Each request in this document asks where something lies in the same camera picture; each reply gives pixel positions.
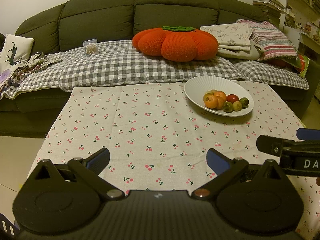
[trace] black and white checkered quilt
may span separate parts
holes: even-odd
[[[6,96],[14,98],[20,92],[58,87],[71,92],[74,87],[85,86],[183,82],[201,75],[308,89],[307,81],[295,73],[255,61],[236,60],[233,65],[217,56],[207,61],[173,62],[137,52],[131,40],[101,42],[98,48],[99,54],[91,57],[83,48],[50,55],[63,61],[31,74],[18,88],[6,91]]]
[[[287,68],[276,67],[253,60],[232,59],[233,65],[244,75],[247,81],[260,82],[268,85],[286,86],[309,89],[305,78]]]

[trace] striped pillow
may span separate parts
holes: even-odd
[[[291,41],[271,23],[267,21],[256,23],[242,19],[238,19],[236,23],[247,23],[253,29],[253,41],[265,50],[265,52],[261,53],[258,61],[281,57],[298,57]]]

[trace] sofa armrest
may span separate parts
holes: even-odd
[[[310,60],[305,78],[308,81],[309,90],[306,91],[304,98],[301,101],[285,100],[286,104],[300,119],[309,107],[310,102],[316,92],[316,88],[318,87],[320,81],[320,65],[313,60]]]

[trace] metal bolt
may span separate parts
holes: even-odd
[[[210,195],[210,191],[205,188],[198,188],[194,193],[197,197],[207,197]]]
[[[107,192],[107,196],[111,198],[117,198],[122,196],[122,191],[119,189],[111,189]]]

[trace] green pumpkin stem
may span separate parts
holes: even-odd
[[[182,26],[176,26],[176,27],[162,26],[161,28],[163,30],[172,31],[172,32],[191,32],[195,30],[195,28],[192,28],[192,27],[182,27]]]

